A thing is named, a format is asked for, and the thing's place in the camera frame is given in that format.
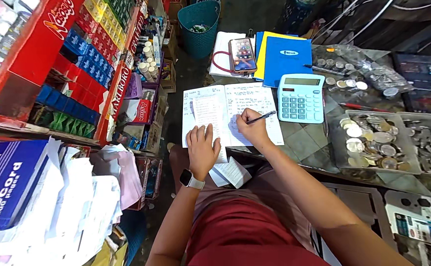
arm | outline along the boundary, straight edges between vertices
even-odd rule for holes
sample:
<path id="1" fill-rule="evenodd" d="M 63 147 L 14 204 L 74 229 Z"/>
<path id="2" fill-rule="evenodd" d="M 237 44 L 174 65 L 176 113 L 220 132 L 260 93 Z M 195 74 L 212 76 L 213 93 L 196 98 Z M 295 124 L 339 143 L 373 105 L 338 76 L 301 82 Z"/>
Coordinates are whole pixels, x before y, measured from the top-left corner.
<path id="1" fill-rule="evenodd" d="M 212 146 L 212 124 L 189 131 L 186 135 L 189 152 L 189 170 L 194 178 L 204 181 L 215 164 L 221 146 L 217 138 Z M 191 234 L 195 201 L 199 189 L 182 187 L 159 227 L 147 265 L 181 265 L 181 259 Z"/>
<path id="2" fill-rule="evenodd" d="M 245 109 L 237 115 L 243 136 L 257 148 L 283 180 L 291 198 L 344 266 L 411 265 L 368 228 L 335 194 L 313 178 L 268 137 L 265 120 Z"/>

watch face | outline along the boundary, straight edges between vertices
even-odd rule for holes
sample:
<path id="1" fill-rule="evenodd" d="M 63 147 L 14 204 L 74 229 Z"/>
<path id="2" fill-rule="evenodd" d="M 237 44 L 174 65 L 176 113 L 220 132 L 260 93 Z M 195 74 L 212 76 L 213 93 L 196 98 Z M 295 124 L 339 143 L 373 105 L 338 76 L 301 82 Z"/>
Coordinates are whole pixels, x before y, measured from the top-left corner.
<path id="1" fill-rule="evenodd" d="M 179 177 L 179 181 L 181 182 L 181 184 L 183 184 L 183 186 L 189 186 L 189 182 L 191 181 L 191 178 L 192 178 L 192 173 L 189 172 L 189 170 L 184 169 L 183 173 Z"/>

phone screen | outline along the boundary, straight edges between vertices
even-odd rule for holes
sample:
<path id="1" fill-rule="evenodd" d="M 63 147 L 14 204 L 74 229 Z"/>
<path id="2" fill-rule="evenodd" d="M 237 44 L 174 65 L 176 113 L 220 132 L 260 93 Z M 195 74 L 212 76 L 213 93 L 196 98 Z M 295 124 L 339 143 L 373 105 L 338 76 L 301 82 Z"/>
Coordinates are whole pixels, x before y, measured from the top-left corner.
<path id="1" fill-rule="evenodd" d="M 250 39 L 231 40 L 233 67 L 235 71 L 257 68 Z"/>

yellow notebook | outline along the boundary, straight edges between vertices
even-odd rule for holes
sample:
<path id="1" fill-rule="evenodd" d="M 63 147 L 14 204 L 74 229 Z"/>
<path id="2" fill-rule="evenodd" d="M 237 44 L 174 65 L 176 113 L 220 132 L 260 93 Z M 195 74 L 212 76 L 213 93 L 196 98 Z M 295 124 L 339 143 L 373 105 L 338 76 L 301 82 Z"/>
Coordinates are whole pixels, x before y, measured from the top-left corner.
<path id="1" fill-rule="evenodd" d="M 305 40 L 304 38 L 265 31 L 265 33 L 263 34 L 263 39 L 261 41 L 260 54 L 258 55 L 258 58 L 257 58 L 258 69 L 253 75 L 255 78 L 261 79 L 261 80 L 265 79 L 266 39 L 268 38 L 268 36 L 280 37 L 285 39 L 294 39 L 294 40 Z"/>

white cable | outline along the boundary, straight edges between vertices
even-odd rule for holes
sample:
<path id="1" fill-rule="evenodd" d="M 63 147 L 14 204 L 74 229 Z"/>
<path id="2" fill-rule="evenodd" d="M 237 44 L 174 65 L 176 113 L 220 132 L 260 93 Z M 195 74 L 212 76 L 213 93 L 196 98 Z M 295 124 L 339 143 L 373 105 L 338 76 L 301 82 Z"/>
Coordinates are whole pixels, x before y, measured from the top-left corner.
<path id="1" fill-rule="evenodd" d="M 355 34 L 351 40 L 348 41 L 347 44 L 351 43 L 357 36 L 359 36 L 364 30 L 366 30 L 367 27 L 369 27 L 373 22 L 375 22 L 375 20 L 381 16 L 383 14 L 383 12 L 385 12 L 385 10 L 391 5 L 391 3 L 393 3 L 394 0 L 389 0 L 386 5 L 378 12 L 378 14 L 376 14 L 376 16 L 370 21 L 368 22 L 367 25 L 365 25 L 365 27 L 363 27 L 363 29 L 361 29 L 359 32 L 357 32 L 357 34 Z"/>
<path id="2" fill-rule="evenodd" d="M 420 10 L 420 9 L 425 9 L 425 8 L 431 7 L 431 4 L 421 6 L 421 7 L 416 7 L 416 8 L 405 8 L 405 7 L 398 6 L 398 5 L 394 4 L 392 7 L 397 8 L 397 9 L 401 9 L 401 10 L 405 10 L 405 11 L 412 11 L 412 10 Z"/>
<path id="3" fill-rule="evenodd" d="M 345 14 L 345 13 L 347 13 L 347 12 L 350 12 L 351 10 L 350 10 L 350 8 L 355 4 L 355 3 L 357 3 L 358 2 L 358 0 L 354 0 L 343 12 L 342 12 L 342 14 L 340 14 L 340 15 L 338 15 L 334 20 L 333 20 L 333 24 L 328 28 L 328 29 L 326 29 L 322 34 L 320 34 L 319 36 L 317 36 L 314 40 L 312 40 L 312 42 L 315 42 L 319 37 L 321 37 L 322 35 L 324 35 L 326 32 L 328 32 L 341 18 L 342 18 L 342 16 Z M 319 31 L 318 32 L 320 32 L 323 28 L 325 28 L 325 27 L 327 27 L 327 25 L 329 25 L 330 23 L 332 23 L 332 21 L 331 22 L 329 22 L 329 23 L 327 23 L 327 24 L 325 24 L 322 28 L 320 28 L 319 29 Z"/>

